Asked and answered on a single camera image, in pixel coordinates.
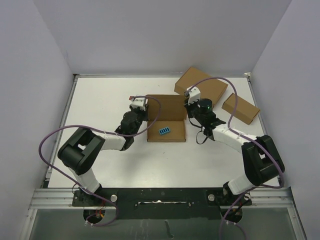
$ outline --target white table surface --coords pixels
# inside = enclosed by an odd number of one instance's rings
[[[147,94],[176,94],[177,77],[139,78],[79,78],[75,87],[65,125],[88,125],[113,132],[123,114],[129,111],[129,96]],[[229,78],[238,95],[254,104],[246,78]],[[222,104],[233,92],[228,86],[213,111],[221,120],[230,114]],[[146,132],[135,137],[126,151],[101,151],[93,164],[93,172],[104,188],[200,188],[222,187],[224,183],[244,173],[242,155],[223,143],[207,140],[196,144],[198,128],[186,125],[186,142],[147,142]],[[233,118],[231,127],[247,134],[262,136],[258,117],[247,125]],[[76,129],[63,131],[61,146]],[[199,141],[204,139],[199,134]],[[67,174],[72,173],[57,157],[54,165]],[[71,188],[73,182],[53,170],[49,188]],[[268,184],[278,186],[276,178]]]

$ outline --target screw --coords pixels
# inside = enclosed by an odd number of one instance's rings
[[[209,194],[208,195],[208,199],[209,199],[210,202],[213,202],[215,200],[215,195]]]
[[[110,200],[111,200],[111,202],[115,202],[115,201],[117,201],[117,199],[118,199],[118,197],[117,197],[117,195],[111,195],[111,197],[110,197]]]

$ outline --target cardboard box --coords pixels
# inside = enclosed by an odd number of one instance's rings
[[[183,76],[175,83],[174,91],[180,95],[184,95],[187,88],[191,87],[200,80],[211,78],[210,75],[190,67]],[[222,95],[225,93],[228,84],[218,79],[210,79],[196,86],[201,92],[202,99],[210,99],[212,107],[214,107]]]
[[[236,95],[232,93],[222,105],[222,109],[232,113],[236,104]],[[250,124],[260,112],[260,109],[238,96],[235,117],[246,124]]]
[[[148,142],[185,142],[187,111],[184,107],[185,97],[181,95],[148,95],[158,99],[161,103],[161,114],[154,125],[147,130]],[[155,120],[159,104],[148,99],[148,123],[149,126]],[[170,132],[160,135],[159,129],[170,128]]]

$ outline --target open cardboard box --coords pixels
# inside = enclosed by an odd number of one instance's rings
[[[185,97],[181,95],[148,95],[158,99],[161,103],[161,114],[154,125],[147,130],[148,142],[185,142],[187,111],[184,107]],[[157,101],[148,99],[148,122],[149,126],[157,117],[159,104]],[[165,127],[170,132],[160,135],[159,130]]]

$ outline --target metal frame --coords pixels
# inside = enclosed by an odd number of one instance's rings
[[[180,78],[185,72],[183,71],[175,71],[169,72],[167,74],[77,74],[75,78],[83,79],[83,78]],[[208,73],[211,76],[221,76],[221,74],[216,73]],[[248,78],[248,73],[245,74],[234,74],[234,75],[225,75],[225,78]]]
[[[172,72],[168,75],[142,75],[142,76],[134,76],[134,77],[180,77],[182,72]],[[72,98],[75,92],[75,88],[77,85],[77,81],[79,78],[106,78],[106,77],[119,77],[113,75],[102,75],[102,74],[90,74],[90,75],[76,75],[74,79],[74,83],[71,88],[70,96],[67,100],[60,127],[64,126],[66,123],[66,119],[68,116],[68,112],[70,109],[70,105],[72,102]],[[254,103],[257,104],[256,98],[253,92],[253,88],[250,82],[250,78],[247,74],[240,76],[229,76],[229,77],[245,77],[248,79],[248,84],[250,87],[250,91],[253,96]],[[263,119],[261,114],[258,114],[259,120],[262,125],[262,129],[264,133],[267,133]],[[51,154],[50,163],[54,163],[54,159],[56,157],[58,151],[58,145],[61,139],[61,132],[57,135],[54,148]],[[45,181],[48,181],[51,176],[52,169],[48,168],[48,171],[45,176]],[[291,224],[296,235],[297,240],[306,240],[306,235],[303,230],[302,224],[299,219],[299,215],[294,205],[294,199],[290,188],[283,189],[269,189],[269,188],[256,188],[255,190],[250,192],[252,205],[244,206],[243,208],[287,208],[288,214],[290,216]],[[41,188],[36,189],[34,191],[30,207],[28,210],[27,218],[24,222],[24,226],[22,228],[22,232],[20,235],[20,240],[28,240],[30,238],[32,228],[35,222],[36,214],[38,209],[96,209],[96,207],[73,207],[74,194],[72,193],[71,188]],[[115,210],[114,207],[104,207],[105,209]]]

